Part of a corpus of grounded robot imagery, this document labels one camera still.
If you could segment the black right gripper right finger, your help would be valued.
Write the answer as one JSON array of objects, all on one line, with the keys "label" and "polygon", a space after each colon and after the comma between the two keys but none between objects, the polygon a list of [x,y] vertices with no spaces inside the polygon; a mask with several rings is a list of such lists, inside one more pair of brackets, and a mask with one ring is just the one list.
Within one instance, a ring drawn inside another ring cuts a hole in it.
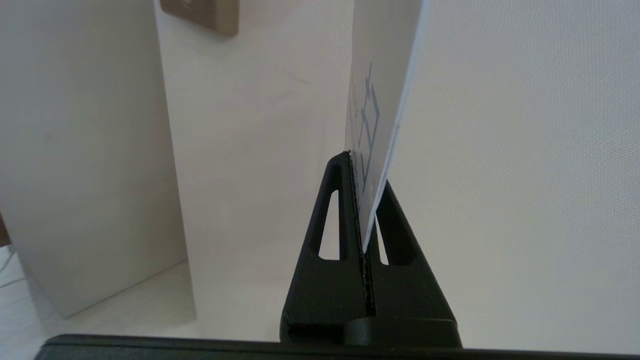
[{"label": "black right gripper right finger", "polygon": [[368,257],[375,309],[368,343],[459,349],[457,319],[390,183],[375,212]]}]

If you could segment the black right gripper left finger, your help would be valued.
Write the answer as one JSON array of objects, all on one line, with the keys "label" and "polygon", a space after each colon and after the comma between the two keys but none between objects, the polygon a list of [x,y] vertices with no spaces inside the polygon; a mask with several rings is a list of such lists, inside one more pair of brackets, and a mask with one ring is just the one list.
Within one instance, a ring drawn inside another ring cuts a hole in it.
[{"label": "black right gripper left finger", "polygon": [[[338,204],[338,260],[320,256],[333,194]],[[366,316],[360,239],[351,159],[342,152],[327,162],[318,189],[279,321],[282,343],[341,344],[344,326]]]}]

